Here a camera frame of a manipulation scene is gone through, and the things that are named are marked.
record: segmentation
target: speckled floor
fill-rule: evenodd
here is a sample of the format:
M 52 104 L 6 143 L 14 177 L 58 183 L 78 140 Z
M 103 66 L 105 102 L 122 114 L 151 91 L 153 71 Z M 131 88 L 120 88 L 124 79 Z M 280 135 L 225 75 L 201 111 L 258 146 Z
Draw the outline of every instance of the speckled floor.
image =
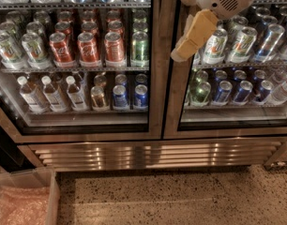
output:
M 287 225 L 287 170 L 69 172 L 60 179 L 58 225 Z

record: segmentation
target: white bottle cap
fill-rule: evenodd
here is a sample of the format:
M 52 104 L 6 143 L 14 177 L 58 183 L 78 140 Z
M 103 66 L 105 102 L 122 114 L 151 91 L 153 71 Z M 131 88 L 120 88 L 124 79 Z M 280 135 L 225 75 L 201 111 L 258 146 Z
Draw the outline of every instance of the white bottle cap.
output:
M 18 83 L 19 85 L 25 85 L 26 83 L 28 83 L 28 81 L 24 76 L 22 76 L 18 78 Z
M 41 81 L 44 85 L 51 83 L 51 79 L 48 76 L 44 76 L 41 78 Z
M 74 84 L 75 83 L 75 79 L 73 76 L 68 76 L 67 77 L 67 83 L 68 85 Z

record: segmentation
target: refrigerator door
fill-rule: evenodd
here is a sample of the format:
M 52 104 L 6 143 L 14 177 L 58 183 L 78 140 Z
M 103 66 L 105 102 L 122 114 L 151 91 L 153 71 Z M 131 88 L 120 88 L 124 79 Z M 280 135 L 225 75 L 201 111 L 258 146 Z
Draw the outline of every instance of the refrigerator door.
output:
M 249 23 L 236 37 L 231 36 L 236 20 L 221 21 L 218 32 L 192 58 L 183 63 L 172 60 L 164 138 L 287 135 L 287 61 L 283 56 L 287 25 L 281 21 L 281 11 L 276 11 L 287 9 L 281 8 L 284 1 L 255 0 L 252 7 L 238 15 Z M 259 21 L 254 12 L 256 8 L 268 11 L 280 25 L 265 30 L 264 20 Z M 176 41 L 183 34 L 187 12 L 183 5 L 176 12 Z M 275 44 L 269 44 L 275 33 L 273 27 L 283 36 L 279 42 L 275 37 Z M 246 56 L 239 57 L 243 45 L 249 45 L 244 41 L 248 36 L 253 46 Z
M 69 10 L 74 12 L 76 20 L 80 19 L 83 23 L 86 20 L 85 11 L 91 9 L 98 10 L 101 21 L 98 37 L 101 62 L 98 59 L 93 62 L 96 57 L 91 58 L 90 62 L 84 62 L 86 54 L 79 52 L 83 46 L 81 38 L 76 38 L 81 27 L 76 25 L 74 28 L 77 33 L 73 37 L 75 40 L 71 49 L 77 51 L 77 66 L 74 62 L 64 62 L 59 58 L 59 50 L 51 43 L 52 37 L 50 47 L 47 41 L 44 44 L 53 47 L 50 57 L 54 57 L 54 61 L 50 67 L 39 69 L 39 62 L 34 61 L 23 62 L 22 67 L 16 67 L 18 63 L 1 63 L 0 56 L 0 124 L 16 143 L 160 138 L 169 67 L 167 58 L 171 50 L 171 24 L 174 23 L 176 0 L 124 0 L 115 3 L 94 1 L 97 2 L 77 5 L 67 2 L 44 5 L 28 3 L 19 6 L 0 4 L 0 24 L 11 10 L 29 10 L 33 15 L 44 10 L 49 12 L 54 23 L 61 20 L 60 12 Z M 121 22 L 125 25 L 124 35 L 121 35 L 124 39 L 112 41 L 112 36 L 106 36 L 109 33 L 108 23 L 115 19 L 111 13 L 120 14 Z M 137 28 L 135 23 L 146 23 L 143 32 L 138 32 L 141 28 Z M 120 48 L 121 53 L 114 51 L 115 48 Z M 125 60 L 115 55 L 125 56 Z M 78 74 L 85 78 L 80 83 Z M 58 87 L 64 94 L 60 96 L 61 102 L 57 100 L 55 103 L 46 96 L 49 90 L 42 83 L 45 76 L 59 82 Z M 76 97 L 76 89 L 72 88 L 74 84 L 68 88 L 70 76 L 77 81 L 76 89 L 83 91 L 82 95 Z M 29 87 L 33 87 L 31 91 L 36 94 L 36 98 L 23 90 L 22 84 L 25 81 L 28 81 Z

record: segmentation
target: terrazzo floor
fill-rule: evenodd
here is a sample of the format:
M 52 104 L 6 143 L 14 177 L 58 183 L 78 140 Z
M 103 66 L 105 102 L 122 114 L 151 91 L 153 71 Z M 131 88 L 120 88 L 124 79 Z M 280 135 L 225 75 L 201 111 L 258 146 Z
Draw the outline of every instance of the terrazzo floor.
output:
M 287 169 L 60 173 L 58 225 L 287 225 Z

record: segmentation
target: glass door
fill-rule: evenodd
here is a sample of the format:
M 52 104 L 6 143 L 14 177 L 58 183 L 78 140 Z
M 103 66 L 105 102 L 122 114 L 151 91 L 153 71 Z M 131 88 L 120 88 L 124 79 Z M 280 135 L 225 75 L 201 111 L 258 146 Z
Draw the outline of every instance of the glass door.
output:
M 172 74 L 165 137 L 287 134 L 287 0 L 256 0 L 219 21 Z
M 159 27 L 174 19 L 160 7 L 167 1 L 0 0 L 0 108 L 22 140 L 159 138 L 167 68 L 158 47 L 169 56 L 173 32 Z

